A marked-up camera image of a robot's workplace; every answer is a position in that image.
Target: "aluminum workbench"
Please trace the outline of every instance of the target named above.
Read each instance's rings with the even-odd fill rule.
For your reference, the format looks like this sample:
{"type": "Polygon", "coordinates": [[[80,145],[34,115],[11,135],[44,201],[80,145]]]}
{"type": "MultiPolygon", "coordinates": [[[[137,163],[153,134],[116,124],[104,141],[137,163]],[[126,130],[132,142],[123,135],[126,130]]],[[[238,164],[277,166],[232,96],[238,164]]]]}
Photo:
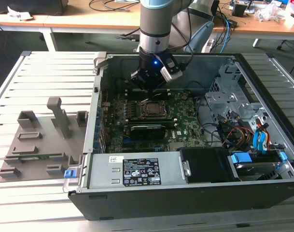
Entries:
{"type": "MultiPolygon", "coordinates": [[[[95,55],[26,52],[18,59],[0,88],[0,167],[18,128],[21,110],[51,116],[45,107],[51,96],[62,97],[68,115],[89,110],[95,55]]],[[[262,60],[269,59],[245,57],[252,64],[263,65],[266,62],[262,60]]],[[[278,74],[279,79],[284,76],[281,70],[278,74]]],[[[75,189],[77,181],[72,179],[70,187],[75,189]]],[[[0,183],[0,231],[294,231],[294,198],[271,209],[87,221],[63,192],[63,183],[63,179],[0,183]]],[[[152,204],[148,199],[144,203],[152,204]]]]}

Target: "blue latch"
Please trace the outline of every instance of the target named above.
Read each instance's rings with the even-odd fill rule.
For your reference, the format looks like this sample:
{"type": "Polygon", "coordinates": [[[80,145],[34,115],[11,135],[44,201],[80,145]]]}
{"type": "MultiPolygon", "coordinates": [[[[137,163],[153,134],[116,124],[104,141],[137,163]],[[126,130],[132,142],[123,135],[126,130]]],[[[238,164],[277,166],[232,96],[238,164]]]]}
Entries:
{"type": "Polygon", "coordinates": [[[252,159],[247,152],[235,153],[230,156],[233,163],[252,163],[252,159]]]}
{"type": "Polygon", "coordinates": [[[77,170],[66,170],[64,172],[64,178],[69,179],[69,178],[76,178],[77,170]]]}
{"type": "Polygon", "coordinates": [[[280,156],[280,158],[281,158],[282,161],[287,160],[287,155],[285,154],[285,152],[283,152],[283,151],[280,152],[280,153],[279,153],[279,156],[280,156]]]}

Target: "warning label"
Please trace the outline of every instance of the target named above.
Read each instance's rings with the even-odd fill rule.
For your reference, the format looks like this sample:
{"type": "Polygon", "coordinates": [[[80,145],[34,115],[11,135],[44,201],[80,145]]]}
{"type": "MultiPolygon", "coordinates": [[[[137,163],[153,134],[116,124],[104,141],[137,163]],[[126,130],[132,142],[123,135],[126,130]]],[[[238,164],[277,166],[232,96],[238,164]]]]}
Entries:
{"type": "Polygon", "coordinates": [[[160,184],[161,174],[157,158],[123,160],[124,186],[128,187],[160,184]]]}

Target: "wooden desk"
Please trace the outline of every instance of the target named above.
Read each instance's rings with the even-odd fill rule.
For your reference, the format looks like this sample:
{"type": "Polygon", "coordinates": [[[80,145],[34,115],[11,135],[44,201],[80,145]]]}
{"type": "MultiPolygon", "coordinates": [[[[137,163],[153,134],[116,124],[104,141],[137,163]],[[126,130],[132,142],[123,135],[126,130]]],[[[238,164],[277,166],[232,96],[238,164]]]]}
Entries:
{"type": "MultiPolygon", "coordinates": [[[[276,40],[294,40],[294,26],[290,27],[285,24],[285,20],[279,19],[276,21],[258,21],[254,14],[245,13],[244,17],[232,16],[229,5],[224,5],[230,0],[221,0],[220,8],[223,14],[228,19],[238,22],[237,27],[234,29],[232,36],[239,38],[253,38],[255,42],[253,47],[257,47],[260,39],[276,39],[276,40]]],[[[221,21],[216,21],[213,29],[211,39],[215,38],[218,33],[222,33],[223,24],[221,21]]]]}
{"type": "MultiPolygon", "coordinates": [[[[14,31],[39,31],[44,34],[49,51],[57,51],[53,32],[84,33],[85,42],[88,42],[88,33],[128,33],[140,25],[140,5],[132,6],[131,12],[98,12],[89,8],[90,0],[69,0],[67,9],[62,16],[35,15],[35,20],[19,22],[9,18],[7,15],[0,15],[0,26],[3,30],[14,31]]],[[[245,17],[233,17],[228,5],[223,7],[229,0],[221,0],[220,8],[227,18],[238,22],[237,28],[233,31],[233,37],[256,39],[254,46],[257,46],[259,39],[294,40],[294,26],[284,24],[284,20],[278,23],[275,21],[259,22],[252,14],[245,17]]],[[[120,7],[126,3],[111,2],[111,7],[120,7]]],[[[100,2],[92,5],[97,9],[105,9],[100,2]]],[[[223,25],[216,21],[211,39],[223,31],[223,25]]]]}
{"type": "MultiPolygon", "coordinates": [[[[258,21],[254,14],[245,13],[244,17],[234,17],[232,16],[231,10],[229,10],[229,5],[223,3],[228,3],[230,0],[221,0],[220,8],[223,14],[226,15],[228,19],[238,22],[234,34],[243,33],[243,34],[266,34],[266,35],[294,35],[294,26],[289,27],[285,25],[285,20],[279,19],[279,22],[276,21],[258,21]]],[[[222,32],[223,25],[221,22],[217,22],[214,32],[222,32]]]]}
{"type": "MultiPolygon", "coordinates": [[[[65,13],[62,16],[48,16],[45,27],[134,30],[140,26],[140,4],[130,7],[130,12],[99,12],[91,9],[89,2],[69,0],[65,13]]],[[[111,2],[108,6],[117,8],[127,4],[111,2]]],[[[105,10],[100,2],[93,3],[92,7],[105,10]]]]}

